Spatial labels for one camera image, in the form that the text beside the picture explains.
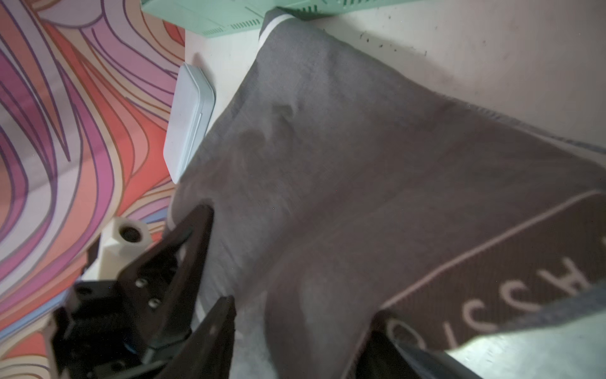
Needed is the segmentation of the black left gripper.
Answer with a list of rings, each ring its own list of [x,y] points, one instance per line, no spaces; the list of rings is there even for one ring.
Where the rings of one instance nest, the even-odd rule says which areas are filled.
[[[51,377],[156,377],[191,333],[213,218],[198,205],[118,281],[74,284],[44,330]]]

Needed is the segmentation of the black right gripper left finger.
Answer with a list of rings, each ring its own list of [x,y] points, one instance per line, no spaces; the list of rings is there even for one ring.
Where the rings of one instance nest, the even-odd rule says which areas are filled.
[[[167,379],[228,379],[235,344],[235,299],[217,300],[180,353],[157,375]]]

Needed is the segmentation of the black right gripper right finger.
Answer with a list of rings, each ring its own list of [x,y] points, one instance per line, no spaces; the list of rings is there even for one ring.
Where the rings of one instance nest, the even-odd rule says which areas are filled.
[[[424,349],[420,335],[398,314],[382,310],[372,319],[364,349],[355,361],[356,378],[477,378],[445,352]]]

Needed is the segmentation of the grey pillowcase with white lettering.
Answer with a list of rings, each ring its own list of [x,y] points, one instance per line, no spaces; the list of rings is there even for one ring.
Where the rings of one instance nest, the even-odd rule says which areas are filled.
[[[233,378],[356,378],[382,310],[449,352],[605,313],[605,170],[273,9],[181,177]]]

